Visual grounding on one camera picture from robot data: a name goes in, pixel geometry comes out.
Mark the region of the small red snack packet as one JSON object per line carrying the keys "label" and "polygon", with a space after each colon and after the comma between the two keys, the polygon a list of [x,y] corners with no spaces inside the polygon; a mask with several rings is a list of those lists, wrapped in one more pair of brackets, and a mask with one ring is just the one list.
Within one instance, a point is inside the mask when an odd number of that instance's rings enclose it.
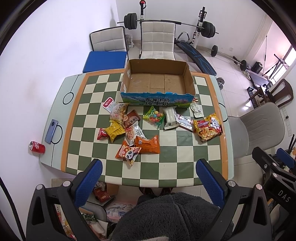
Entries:
{"label": "small red snack packet", "polygon": [[99,128],[97,140],[103,140],[109,138],[109,135],[106,133],[104,128]]}

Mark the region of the yellow red noodle packet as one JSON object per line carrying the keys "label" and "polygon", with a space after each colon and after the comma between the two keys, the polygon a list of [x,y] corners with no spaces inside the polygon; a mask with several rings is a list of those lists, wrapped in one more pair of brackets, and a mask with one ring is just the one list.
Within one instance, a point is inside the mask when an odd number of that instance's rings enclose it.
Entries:
{"label": "yellow red noodle packet", "polygon": [[194,120],[193,125],[201,142],[211,140],[223,133],[221,121],[215,113],[208,115],[203,120]]}

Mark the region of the orange panda snack packet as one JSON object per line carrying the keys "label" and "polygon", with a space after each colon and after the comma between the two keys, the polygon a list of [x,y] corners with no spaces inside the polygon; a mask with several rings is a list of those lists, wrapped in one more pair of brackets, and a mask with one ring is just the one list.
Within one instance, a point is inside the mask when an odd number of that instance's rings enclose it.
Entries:
{"label": "orange panda snack packet", "polygon": [[129,165],[132,166],[137,156],[140,154],[141,149],[141,147],[130,147],[127,141],[123,141],[115,157],[127,161]]}

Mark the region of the yellow snack packet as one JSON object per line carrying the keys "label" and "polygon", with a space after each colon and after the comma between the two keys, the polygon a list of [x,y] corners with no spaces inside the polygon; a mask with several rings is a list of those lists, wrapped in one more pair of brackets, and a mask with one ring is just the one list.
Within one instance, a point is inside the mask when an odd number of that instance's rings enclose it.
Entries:
{"label": "yellow snack packet", "polygon": [[109,136],[111,143],[114,142],[117,136],[125,134],[125,129],[123,128],[123,126],[115,120],[110,120],[110,126],[105,128],[104,130]]}

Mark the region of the red white biscuit packet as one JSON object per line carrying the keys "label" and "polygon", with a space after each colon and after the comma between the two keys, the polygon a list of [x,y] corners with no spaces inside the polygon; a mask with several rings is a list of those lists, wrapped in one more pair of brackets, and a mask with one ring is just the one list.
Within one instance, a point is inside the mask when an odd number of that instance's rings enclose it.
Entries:
{"label": "red white biscuit packet", "polygon": [[187,118],[183,115],[180,115],[178,113],[176,115],[177,115],[176,121],[180,127],[184,128],[188,131],[194,132],[193,120],[191,120],[190,118]]}

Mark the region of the white cookie snack packet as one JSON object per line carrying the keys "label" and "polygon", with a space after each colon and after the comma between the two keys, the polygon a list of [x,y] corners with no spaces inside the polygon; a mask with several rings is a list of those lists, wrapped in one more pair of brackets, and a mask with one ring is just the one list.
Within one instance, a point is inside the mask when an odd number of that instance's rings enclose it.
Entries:
{"label": "white cookie snack packet", "polygon": [[147,139],[142,131],[142,129],[138,125],[138,121],[136,121],[133,125],[128,127],[125,130],[125,138],[129,146],[134,145],[134,141],[136,137],[140,137],[143,139]]}

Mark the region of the white wafer pack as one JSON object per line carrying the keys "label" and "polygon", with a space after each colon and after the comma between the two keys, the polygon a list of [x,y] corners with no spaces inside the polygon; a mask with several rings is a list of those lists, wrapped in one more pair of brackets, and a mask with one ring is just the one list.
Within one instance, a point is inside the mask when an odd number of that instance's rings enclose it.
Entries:
{"label": "white wafer pack", "polygon": [[177,113],[175,108],[170,106],[170,107],[164,108],[163,111],[166,116],[166,123],[164,126],[164,130],[177,128],[180,124],[177,122]]}

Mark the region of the brown cookie snack packet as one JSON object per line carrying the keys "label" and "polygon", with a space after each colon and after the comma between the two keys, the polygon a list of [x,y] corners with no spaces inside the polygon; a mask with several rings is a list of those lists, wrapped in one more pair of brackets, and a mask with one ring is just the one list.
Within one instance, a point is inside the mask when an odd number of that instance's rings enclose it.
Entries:
{"label": "brown cookie snack packet", "polygon": [[124,128],[129,128],[137,121],[140,121],[140,116],[135,110],[132,110],[130,113],[126,114],[123,117],[123,126]]}

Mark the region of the white puff snack bag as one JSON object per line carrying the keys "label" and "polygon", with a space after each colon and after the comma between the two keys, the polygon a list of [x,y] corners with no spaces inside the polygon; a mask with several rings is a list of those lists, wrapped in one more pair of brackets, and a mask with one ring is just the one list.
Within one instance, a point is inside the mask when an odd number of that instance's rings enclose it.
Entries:
{"label": "white puff snack bag", "polygon": [[110,120],[121,123],[129,103],[115,103],[111,106]]}

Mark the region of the red white snack sachet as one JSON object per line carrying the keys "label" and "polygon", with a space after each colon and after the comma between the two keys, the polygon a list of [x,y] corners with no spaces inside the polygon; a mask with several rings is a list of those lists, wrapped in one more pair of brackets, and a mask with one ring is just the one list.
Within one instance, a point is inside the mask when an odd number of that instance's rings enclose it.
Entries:
{"label": "red white snack sachet", "polygon": [[108,97],[107,100],[103,103],[103,108],[111,113],[115,105],[116,102],[114,101],[114,99],[112,97]]}

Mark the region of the green gumball candy bag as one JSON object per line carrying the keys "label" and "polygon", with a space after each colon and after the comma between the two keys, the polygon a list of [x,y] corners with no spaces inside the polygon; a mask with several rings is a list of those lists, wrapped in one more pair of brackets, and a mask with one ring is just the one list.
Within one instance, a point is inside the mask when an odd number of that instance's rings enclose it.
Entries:
{"label": "green gumball candy bag", "polygon": [[159,128],[165,119],[165,114],[160,113],[151,106],[149,111],[143,116],[143,119],[152,123],[156,128]]}

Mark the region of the red soda can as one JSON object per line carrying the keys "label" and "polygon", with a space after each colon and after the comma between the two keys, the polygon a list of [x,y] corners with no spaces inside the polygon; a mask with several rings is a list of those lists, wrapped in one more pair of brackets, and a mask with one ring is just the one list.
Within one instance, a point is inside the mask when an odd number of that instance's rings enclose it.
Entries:
{"label": "red soda can", "polygon": [[32,152],[38,153],[38,154],[44,154],[45,153],[45,146],[41,143],[31,141],[29,144],[29,148]]}

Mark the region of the clear small sauce sachet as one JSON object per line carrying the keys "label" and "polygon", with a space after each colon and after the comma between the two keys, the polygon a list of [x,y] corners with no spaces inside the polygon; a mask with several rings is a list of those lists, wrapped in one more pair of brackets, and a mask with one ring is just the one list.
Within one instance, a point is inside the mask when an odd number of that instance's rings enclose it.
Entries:
{"label": "clear small sauce sachet", "polygon": [[190,104],[190,108],[191,108],[195,118],[203,118],[204,117],[202,106],[200,104],[198,104],[197,98],[193,98],[193,100]]}

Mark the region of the black weight bench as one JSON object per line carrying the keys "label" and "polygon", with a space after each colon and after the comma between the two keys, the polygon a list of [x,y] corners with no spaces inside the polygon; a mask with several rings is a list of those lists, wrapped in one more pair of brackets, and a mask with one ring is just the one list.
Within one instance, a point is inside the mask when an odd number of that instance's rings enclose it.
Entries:
{"label": "black weight bench", "polygon": [[197,65],[202,73],[216,76],[217,73],[207,59],[191,44],[175,39],[175,44]]}

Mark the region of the white padded chair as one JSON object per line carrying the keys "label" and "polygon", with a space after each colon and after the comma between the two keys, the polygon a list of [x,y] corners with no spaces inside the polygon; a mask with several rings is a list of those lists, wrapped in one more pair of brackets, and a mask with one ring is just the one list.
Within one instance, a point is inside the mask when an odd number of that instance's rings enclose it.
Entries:
{"label": "white padded chair", "polygon": [[162,21],[143,21],[140,24],[140,59],[175,60],[176,24]]}

